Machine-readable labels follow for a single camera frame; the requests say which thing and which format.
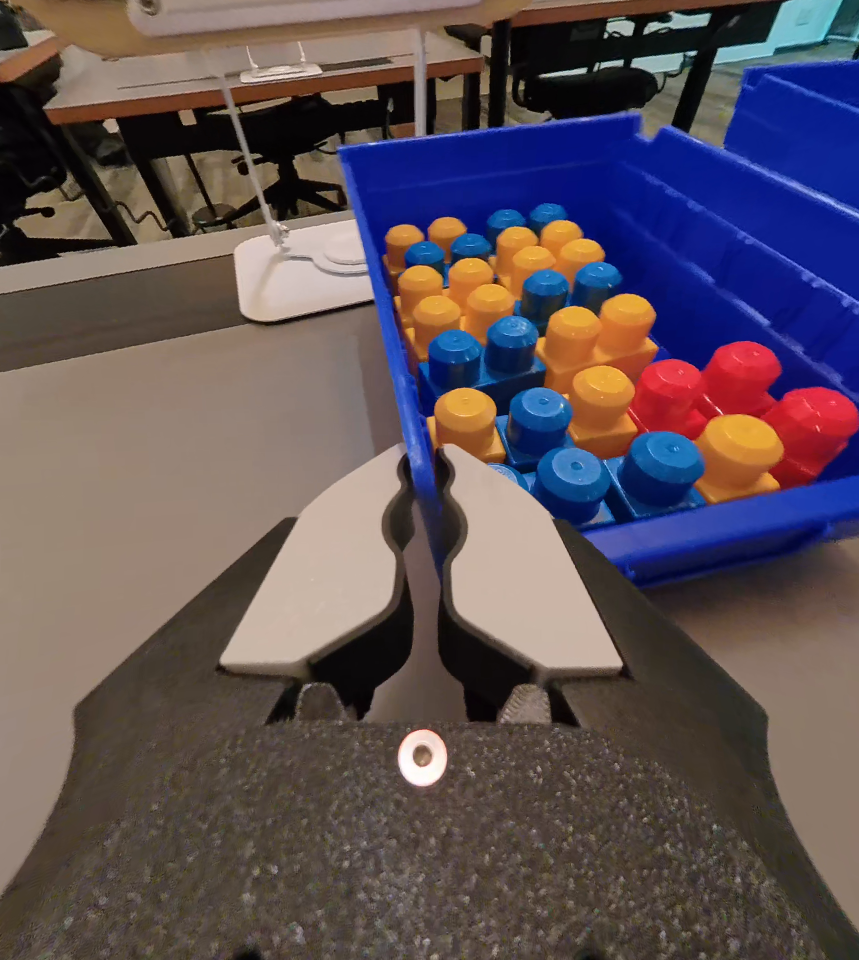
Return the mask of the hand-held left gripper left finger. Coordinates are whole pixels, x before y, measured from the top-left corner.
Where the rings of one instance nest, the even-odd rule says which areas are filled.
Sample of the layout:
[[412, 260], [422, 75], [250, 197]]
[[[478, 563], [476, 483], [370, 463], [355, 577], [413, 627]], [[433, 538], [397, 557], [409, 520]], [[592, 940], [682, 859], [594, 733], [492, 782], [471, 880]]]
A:
[[365, 714], [412, 653], [404, 552], [413, 536], [409, 458], [389, 447], [295, 519], [220, 655], [234, 675], [331, 685]]

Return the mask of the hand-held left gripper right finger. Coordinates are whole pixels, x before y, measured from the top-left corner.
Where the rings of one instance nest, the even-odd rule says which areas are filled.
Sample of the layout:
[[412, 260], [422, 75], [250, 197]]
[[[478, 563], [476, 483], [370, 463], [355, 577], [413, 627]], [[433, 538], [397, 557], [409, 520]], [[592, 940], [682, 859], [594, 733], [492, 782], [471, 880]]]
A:
[[547, 509], [454, 444], [436, 477], [438, 651], [468, 718], [495, 719], [522, 685], [618, 677], [624, 659]]

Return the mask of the pile of colourful toy blocks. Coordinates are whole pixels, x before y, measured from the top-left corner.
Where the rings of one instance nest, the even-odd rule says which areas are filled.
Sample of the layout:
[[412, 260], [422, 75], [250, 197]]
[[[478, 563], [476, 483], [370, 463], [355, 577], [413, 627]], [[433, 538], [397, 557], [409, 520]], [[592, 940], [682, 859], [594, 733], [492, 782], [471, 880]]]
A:
[[566, 210], [392, 225], [391, 287], [428, 456], [461, 450], [578, 530], [811, 485], [859, 432], [826, 387], [772, 388], [755, 341], [658, 356], [656, 311]]

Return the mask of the blue plastic bin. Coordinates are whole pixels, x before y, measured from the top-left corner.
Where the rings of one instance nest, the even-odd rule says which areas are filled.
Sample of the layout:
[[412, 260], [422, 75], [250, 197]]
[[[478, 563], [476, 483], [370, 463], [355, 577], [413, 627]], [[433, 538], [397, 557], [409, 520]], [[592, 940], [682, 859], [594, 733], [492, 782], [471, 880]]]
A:
[[859, 60], [745, 70], [724, 147], [859, 211]]
[[[437, 134], [340, 150], [368, 265], [415, 497], [437, 570], [443, 513], [435, 454], [384, 272], [394, 226], [559, 202], [603, 246], [624, 289], [656, 310], [663, 354], [703, 366], [752, 340], [783, 373], [775, 396], [839, 390], [859, 410], [859, 213], [635, 114]], [[587, 539], [639, 587], [695, 579], [859, 536], [859, 431], [812, 485], [611, 526]]]

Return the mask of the small clear stand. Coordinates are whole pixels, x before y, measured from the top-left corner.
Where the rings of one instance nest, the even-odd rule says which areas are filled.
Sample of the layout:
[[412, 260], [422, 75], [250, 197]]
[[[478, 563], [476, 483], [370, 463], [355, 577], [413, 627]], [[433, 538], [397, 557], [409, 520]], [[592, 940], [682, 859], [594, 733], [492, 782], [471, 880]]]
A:
[[323, 73], [300, 41], [247, 45], [244, 52], [248, 67], [240, 71], [239, 79], [246, 86], [315, 78]]

